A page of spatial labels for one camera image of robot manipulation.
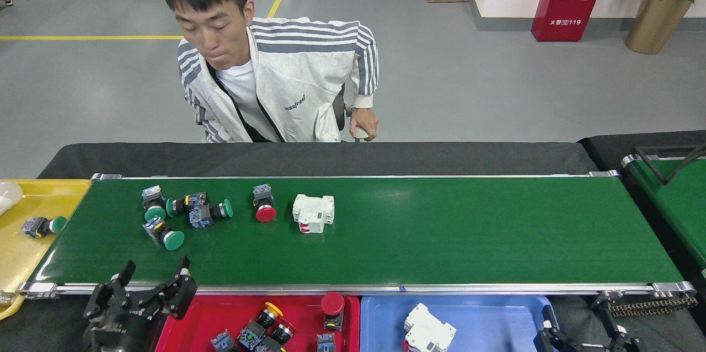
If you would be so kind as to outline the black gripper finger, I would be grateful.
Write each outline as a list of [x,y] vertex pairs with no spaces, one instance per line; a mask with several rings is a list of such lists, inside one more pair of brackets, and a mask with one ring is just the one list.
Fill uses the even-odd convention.
[[534,344],[537,351],[580,351],[580,343],[567,336],[559,327],[554,309],[544,305],[543,327],[537,332]]
[[606,332],[611,338],[606,351],[643,351],[643,342],[639,338],[628,337],[628,331],[616,324],[613,315],[606,311]]

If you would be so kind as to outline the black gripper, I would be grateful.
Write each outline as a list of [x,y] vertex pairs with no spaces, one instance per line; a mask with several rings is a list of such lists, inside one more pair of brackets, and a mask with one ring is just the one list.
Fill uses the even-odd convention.
[[84,350],[154,351],[162,314],[184,318],[196,296],[190,265],[183,256],[176,274],[149,291],[138,292],[138,304],[130,310],[125,287],[136,270],[133,261],[127,261],[108,282],[97,284],[83,311],[83,318],[90,321],[84,332]]

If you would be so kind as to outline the person's left hand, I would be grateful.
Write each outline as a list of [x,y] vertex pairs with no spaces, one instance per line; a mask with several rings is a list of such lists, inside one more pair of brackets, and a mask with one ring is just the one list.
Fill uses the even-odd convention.
[[356,128],[360,127],[366,131],[368,137],[365,141],[371,142],[377,136],[379,119],[372,108],[353,107],[350,118],[350,135],[356,137]]

